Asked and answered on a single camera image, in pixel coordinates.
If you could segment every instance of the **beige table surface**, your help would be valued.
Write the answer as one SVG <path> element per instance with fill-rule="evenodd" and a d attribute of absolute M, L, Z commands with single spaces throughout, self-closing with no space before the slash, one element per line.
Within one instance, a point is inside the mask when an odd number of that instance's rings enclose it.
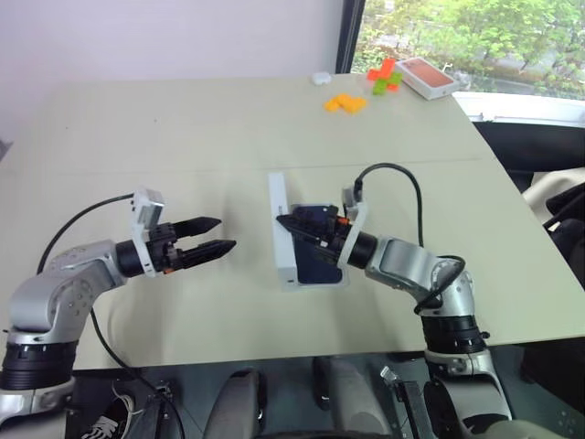
<path fill-rule="evenodd" d="M 354 269 L 348 287 L 285 293 L 273 265 L 268 172 L 285 172 L 291 202 L 339 204 L 363 167 L 393 161 L 420 181 L 427 247 L 467 260 L 492 344 L 585 335 L 585 293 L 454 99 L 426 102 L 404 88 L 357 115 L 325 112 L 339 92 L 370 98 L 367 82 L 350 75 L 326 87 L 306 78 L 63 87 L 0 163 L 1 303 L 73 214 L 145 185 L 163 193 L 163 220 L 223 219 L 184 248 L 213 238 L 238 246 L 99 299 L 102 328 L 130 364 L 422 349 L 405 293 Z M 377 171 L 365 197 L 368 232 L 416 240 L 405 177 Z M 130 238 L 126 203 L 80 220 L 56 250 L 108 238 Z M 76 368 L 110 366 L 86 325 Z"/>

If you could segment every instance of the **silver robot arm segment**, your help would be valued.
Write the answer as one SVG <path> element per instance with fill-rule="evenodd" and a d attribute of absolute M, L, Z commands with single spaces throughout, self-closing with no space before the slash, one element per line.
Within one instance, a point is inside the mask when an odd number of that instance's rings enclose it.
<path fill-rule="evenodd" d="M 149 189 L 137 190 L 132 203 L 132 240 L 63 252 L 13 294 L 0 372 L 0 426 L 13 417 L 62 409 L 70 400 L 76 348 L 100 294 L 140 274 L 152 277 L 213 261 L 236 245 L 213 240 L 178 249 L 177 240 L 205 233 L 221 221 L 198 217 L 158 224 L 164 203 L 160 193 Z"/>
<path fill-rule="evenodd" d="M 293 237 L 314 244 L 316 257 L 363 269 L 367 277 L 410 294 L 417 303 L 427 343 L 424 356 L 431 380 L 425 402 L 433 432 L 440 438 L 476 437 L 512 418 L 489 350 L 476 325 L 473 279 L 456 256 L 436 256 L 392 237 L 376 238 L 356 227 L 359 213 L 314 221 L 299 207 L 278 221 Z"/>

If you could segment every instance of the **smartphone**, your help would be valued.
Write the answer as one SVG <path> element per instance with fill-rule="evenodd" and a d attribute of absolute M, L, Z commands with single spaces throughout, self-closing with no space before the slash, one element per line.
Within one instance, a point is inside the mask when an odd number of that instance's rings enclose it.
<path fill-rule="evenodd" d="M 313 213 L 316 221 L 325 220 L 327 205 L 291 206 L 292 209 L 302 207 Z M 314 245 L 302 240 L 292 240 L 294 258 L 296 260 L 297 278 L 299 284 L 340 284 L 343 280 L 343 272 L 334 265 L 321 261 L 317 257 Z"/>

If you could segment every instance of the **tree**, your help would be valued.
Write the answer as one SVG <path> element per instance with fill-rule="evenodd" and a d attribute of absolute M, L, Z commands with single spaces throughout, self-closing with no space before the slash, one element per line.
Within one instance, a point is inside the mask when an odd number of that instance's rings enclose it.
<path fill-rule="evenodd" d="M 395 0 L 389 10 L 384 4 L 366 1 L 354 70 L 376 67 L 385 53 L 423 56 L 472 74 L 476 91 L 496 91 L 498 78 L 536 85 L 546 95 L 585 95 L 585 0 Z M 384 40 L 396 43 L 388 48 Z"/>

